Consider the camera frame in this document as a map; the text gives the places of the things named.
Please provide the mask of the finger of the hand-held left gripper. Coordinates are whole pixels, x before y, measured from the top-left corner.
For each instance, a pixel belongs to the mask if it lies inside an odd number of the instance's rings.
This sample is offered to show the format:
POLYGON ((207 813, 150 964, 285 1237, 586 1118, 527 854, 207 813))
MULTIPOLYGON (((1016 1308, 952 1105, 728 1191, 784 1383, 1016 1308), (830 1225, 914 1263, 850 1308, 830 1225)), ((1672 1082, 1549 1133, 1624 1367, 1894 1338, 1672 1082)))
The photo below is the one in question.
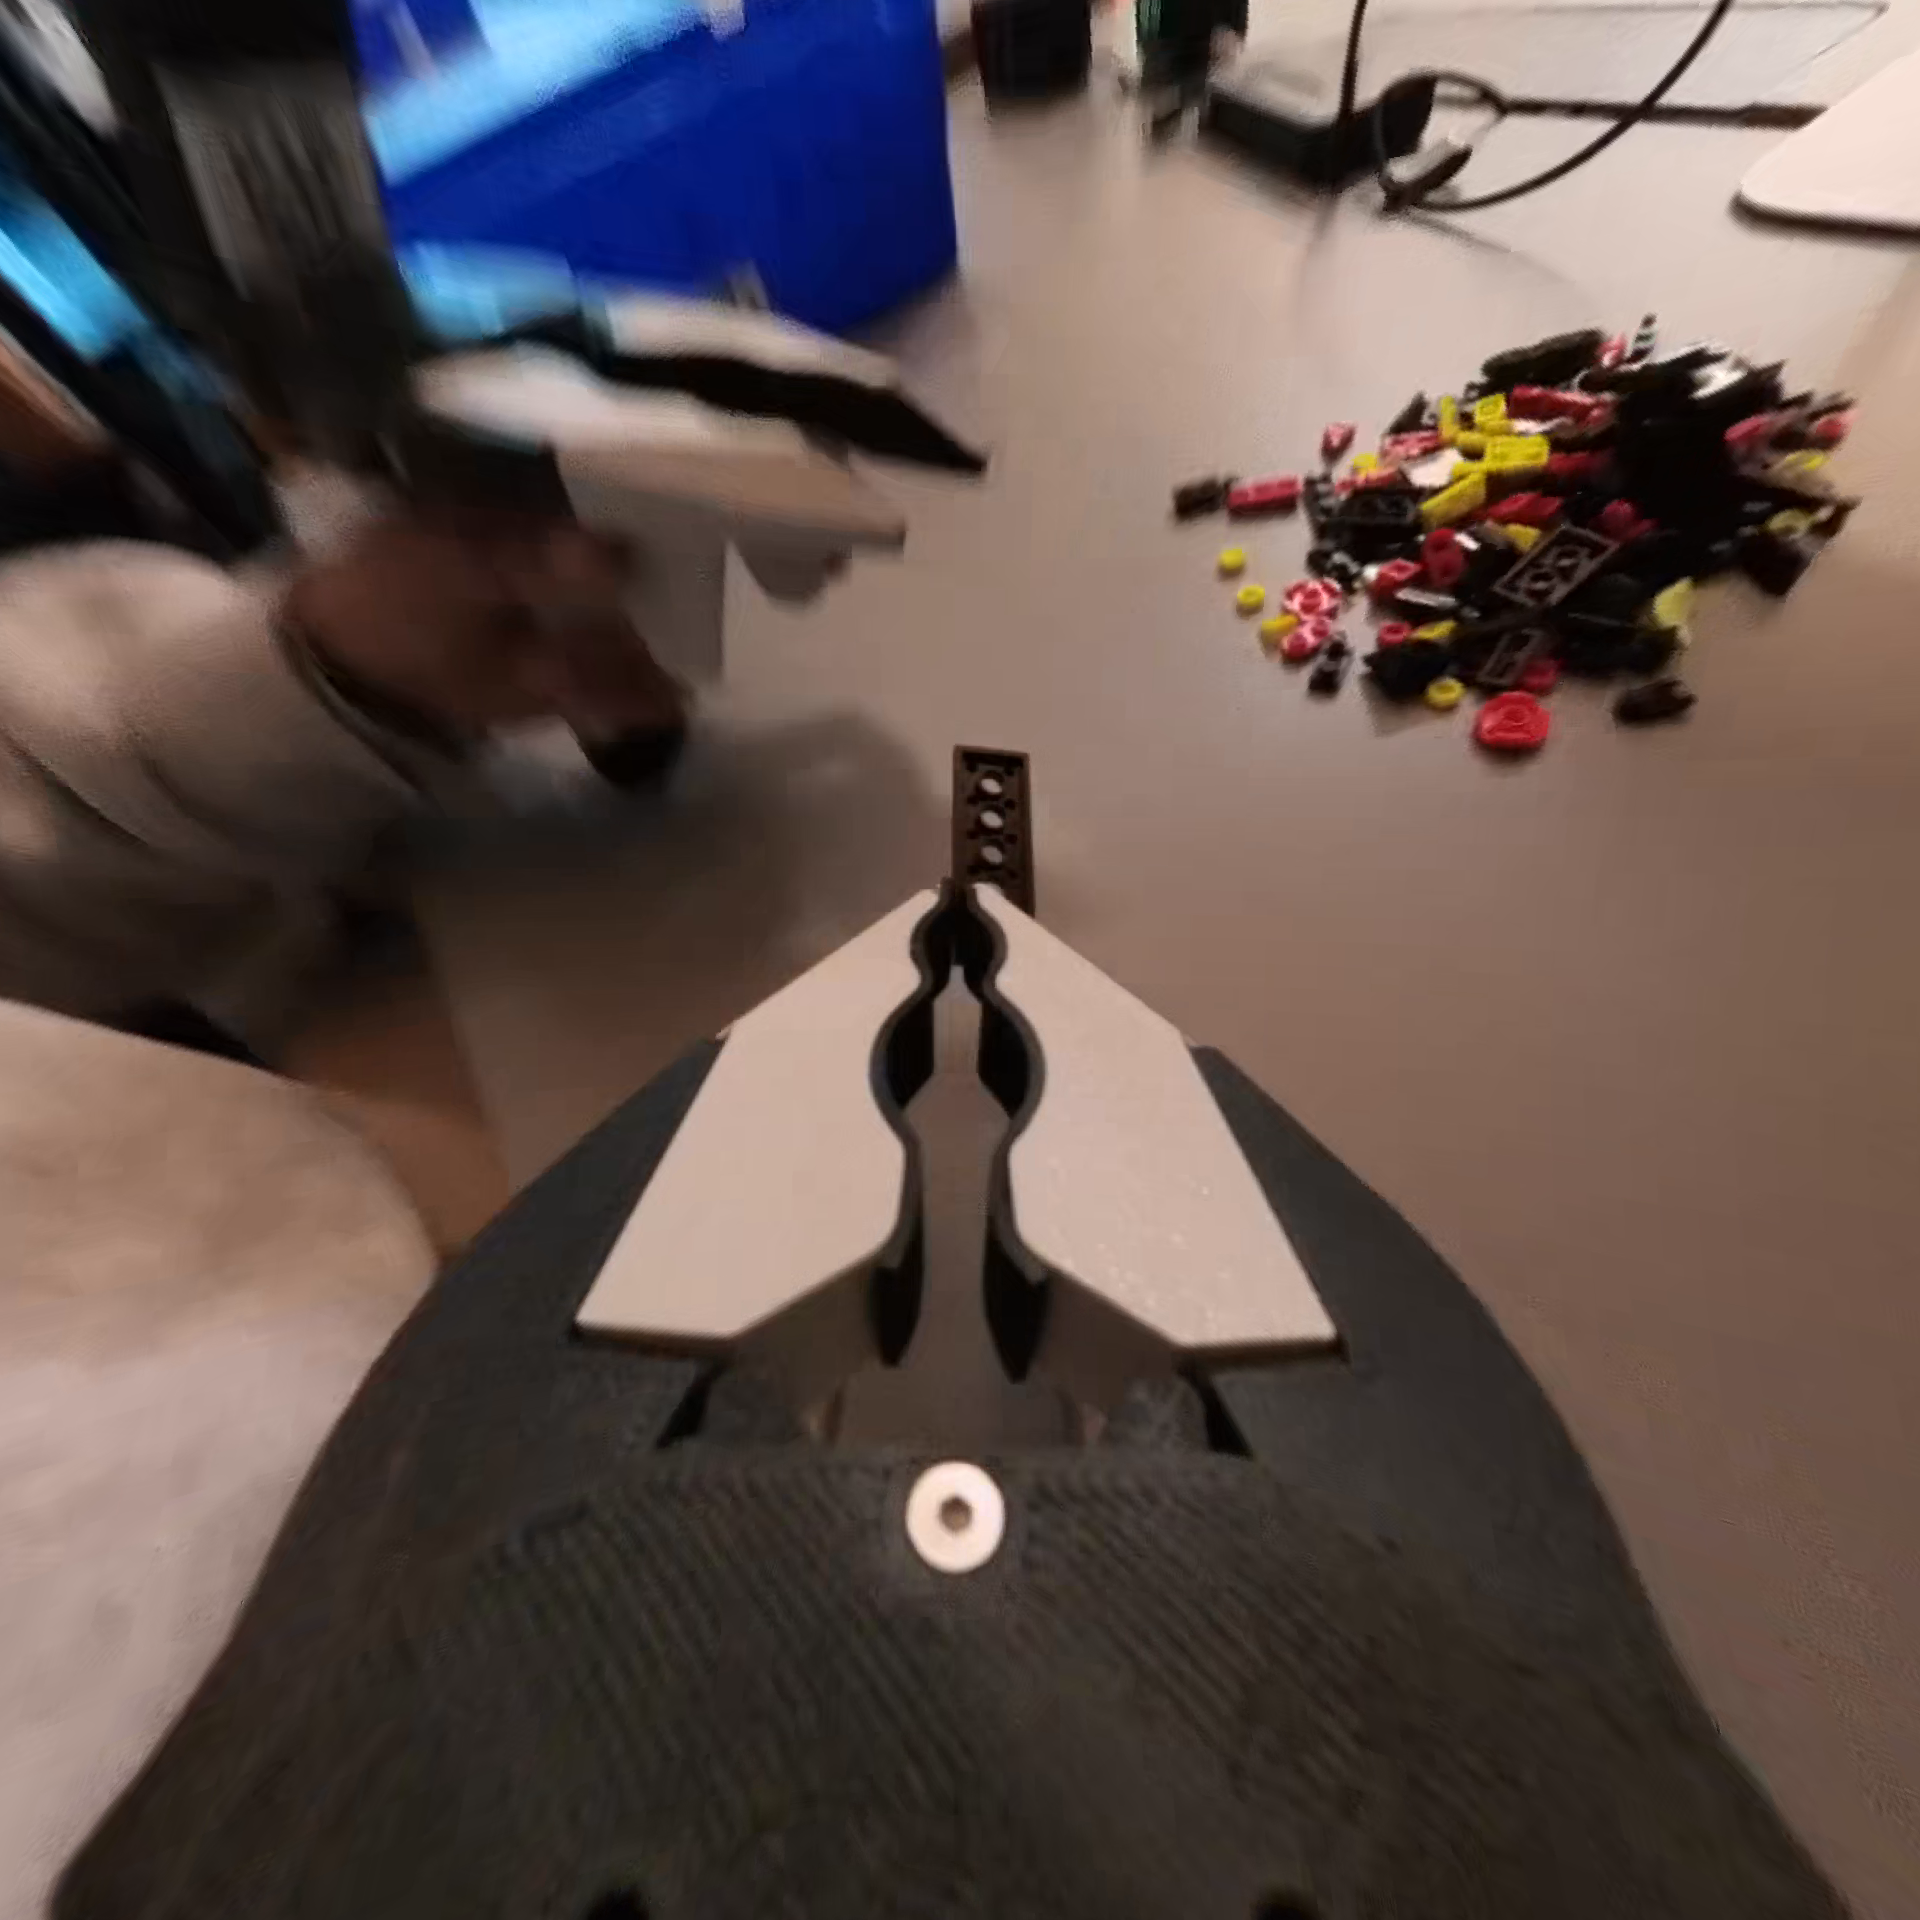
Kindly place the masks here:
POLYGON ((897 363, 777 313, 662 295, 617 295, 599 310, 599 363, 620 382, 717 412, 797 428, 809 442, 937 473, 985 473, 904 386, 897 363))
POLYGON ((735 532, 901 546, 897 505, 780 419, 612 382, 586 366, 425 366, 421 404, 557 458, 560 481, 717 511, 735 532))

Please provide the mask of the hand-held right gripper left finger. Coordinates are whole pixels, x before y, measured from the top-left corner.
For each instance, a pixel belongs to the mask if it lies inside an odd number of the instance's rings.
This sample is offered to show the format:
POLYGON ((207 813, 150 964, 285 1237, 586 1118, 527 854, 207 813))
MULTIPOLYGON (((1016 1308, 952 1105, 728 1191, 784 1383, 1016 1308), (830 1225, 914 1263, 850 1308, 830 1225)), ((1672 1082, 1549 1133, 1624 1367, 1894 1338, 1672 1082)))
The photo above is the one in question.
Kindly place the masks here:
POLYGON ((924 890, 735 1018, 574 1315, 592 1341, 769 1385, 831 1433, 920 1317, 924 1166, 951 890, 924 890))

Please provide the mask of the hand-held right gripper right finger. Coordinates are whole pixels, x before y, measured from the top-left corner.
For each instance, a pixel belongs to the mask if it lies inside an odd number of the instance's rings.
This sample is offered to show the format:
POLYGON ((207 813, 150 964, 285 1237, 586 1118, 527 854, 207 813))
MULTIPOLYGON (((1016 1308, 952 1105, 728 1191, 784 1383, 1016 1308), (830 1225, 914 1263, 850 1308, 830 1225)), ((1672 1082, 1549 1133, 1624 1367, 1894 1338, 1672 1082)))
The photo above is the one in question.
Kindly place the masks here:
POLYGON ((977 1076, 1006 1131, 981 1297, 1001 1371, 1056 1445, 1128 1394, 1338 1354, 1186 1034, 994 884, 962 905, 977 1076))

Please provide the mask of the long black lego plate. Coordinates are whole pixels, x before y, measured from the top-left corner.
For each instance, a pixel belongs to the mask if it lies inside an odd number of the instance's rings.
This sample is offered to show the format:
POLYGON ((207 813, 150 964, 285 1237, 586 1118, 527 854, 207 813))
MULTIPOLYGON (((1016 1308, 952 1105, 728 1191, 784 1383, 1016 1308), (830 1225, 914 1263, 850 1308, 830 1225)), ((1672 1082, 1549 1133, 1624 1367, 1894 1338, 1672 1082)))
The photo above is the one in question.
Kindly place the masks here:
POLYGON ((1015 750, 951 750, 951 884, 992 887, 1037 917, 1030 758, 1015 750))

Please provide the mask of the person's left forearm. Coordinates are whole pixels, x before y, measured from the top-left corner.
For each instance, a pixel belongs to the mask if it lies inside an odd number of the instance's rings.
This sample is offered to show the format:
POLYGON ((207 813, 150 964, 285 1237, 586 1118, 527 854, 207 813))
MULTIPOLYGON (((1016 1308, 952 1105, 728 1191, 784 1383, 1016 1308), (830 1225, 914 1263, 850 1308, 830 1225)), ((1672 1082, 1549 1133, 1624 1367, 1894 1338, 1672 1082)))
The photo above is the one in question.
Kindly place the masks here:
POLYGON ((425 773, 325 684, 273 583, 166 545, 4 559, 4 996, 268 1045, 425 773))

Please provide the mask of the pile of lego pieces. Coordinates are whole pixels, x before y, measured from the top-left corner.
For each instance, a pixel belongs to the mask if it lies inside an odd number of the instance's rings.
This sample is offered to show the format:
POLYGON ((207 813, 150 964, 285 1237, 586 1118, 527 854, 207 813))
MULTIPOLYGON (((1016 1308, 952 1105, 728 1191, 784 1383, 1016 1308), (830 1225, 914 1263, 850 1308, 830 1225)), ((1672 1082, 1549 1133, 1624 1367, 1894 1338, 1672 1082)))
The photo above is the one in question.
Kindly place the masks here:
POLYGON ((1645 315, 1501 347, 1370 444, 1334 420, 1302 469, 1191 476, 1167 518, 1236 530, 1213 575, 1308 700, 1466 713, 1478 756, 1527 762, 1574 684, 1617 730, 1693 710, 1698 594, 1801 585, 1858 509, 1834 473, 1855 412, 1645 315))

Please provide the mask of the person's left hand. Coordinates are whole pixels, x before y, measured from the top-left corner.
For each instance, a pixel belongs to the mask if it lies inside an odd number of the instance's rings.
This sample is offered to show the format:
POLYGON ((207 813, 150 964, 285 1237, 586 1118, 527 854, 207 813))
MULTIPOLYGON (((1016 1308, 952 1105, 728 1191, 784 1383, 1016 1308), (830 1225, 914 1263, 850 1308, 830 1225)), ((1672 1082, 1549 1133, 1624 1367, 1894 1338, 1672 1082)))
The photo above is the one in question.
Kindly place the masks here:
POLYGON ((688 694, 632 625, 636 559, 572 518, 386 511, 303 559, 288 642, 367 717, 449 753, 562 725, 608 785, 677 767, 688 694))

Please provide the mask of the blue plastic bin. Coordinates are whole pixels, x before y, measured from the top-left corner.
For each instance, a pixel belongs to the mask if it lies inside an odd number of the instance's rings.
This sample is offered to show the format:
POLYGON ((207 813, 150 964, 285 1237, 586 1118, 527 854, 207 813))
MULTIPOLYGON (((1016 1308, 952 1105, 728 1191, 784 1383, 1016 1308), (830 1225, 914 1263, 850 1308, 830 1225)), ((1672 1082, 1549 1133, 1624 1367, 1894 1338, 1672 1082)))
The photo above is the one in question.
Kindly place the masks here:
POLYGON ((751 289, 860 331, 957 270, 930 3, 346 4, 409 265, 751 289))

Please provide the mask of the black cylindrical container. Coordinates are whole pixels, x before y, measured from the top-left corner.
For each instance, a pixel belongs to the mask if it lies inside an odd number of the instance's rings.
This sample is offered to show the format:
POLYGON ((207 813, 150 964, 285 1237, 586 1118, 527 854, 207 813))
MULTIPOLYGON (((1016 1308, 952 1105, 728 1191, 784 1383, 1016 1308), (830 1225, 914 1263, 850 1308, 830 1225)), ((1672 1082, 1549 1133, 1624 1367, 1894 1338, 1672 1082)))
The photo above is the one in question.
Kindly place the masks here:
POLYGON ((1087 89, 1090 3, 973 3, 969 30, 989 105, 1041 105, 1087 89))

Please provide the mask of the black power adapter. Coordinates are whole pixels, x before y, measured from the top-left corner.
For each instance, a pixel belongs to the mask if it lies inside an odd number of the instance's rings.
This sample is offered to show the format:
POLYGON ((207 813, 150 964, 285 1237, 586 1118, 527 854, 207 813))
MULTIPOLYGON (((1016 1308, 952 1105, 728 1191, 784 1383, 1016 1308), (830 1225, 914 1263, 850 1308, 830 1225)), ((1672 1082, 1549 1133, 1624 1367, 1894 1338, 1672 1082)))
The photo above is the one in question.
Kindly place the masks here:
POLYGON ((1404 81, 1350 110, 1337 89, 1273 63, 1240 63, 1215 78, 1196 132, 1273 177, 1312 189, 1338 189, 1384 161, 1418 149, 1432 117, 1432 81, 1404 81))

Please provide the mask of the white desktop stand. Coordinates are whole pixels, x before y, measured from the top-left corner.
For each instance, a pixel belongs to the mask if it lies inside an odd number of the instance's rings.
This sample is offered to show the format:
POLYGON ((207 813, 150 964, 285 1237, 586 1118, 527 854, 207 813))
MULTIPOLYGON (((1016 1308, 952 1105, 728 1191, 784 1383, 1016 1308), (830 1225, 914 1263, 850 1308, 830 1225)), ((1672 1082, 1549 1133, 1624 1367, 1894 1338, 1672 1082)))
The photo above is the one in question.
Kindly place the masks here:
POLYGON ((1917 53, 1786 135, 1744 173, 1735 207, 1786 229, 1917 237, 1917 53))

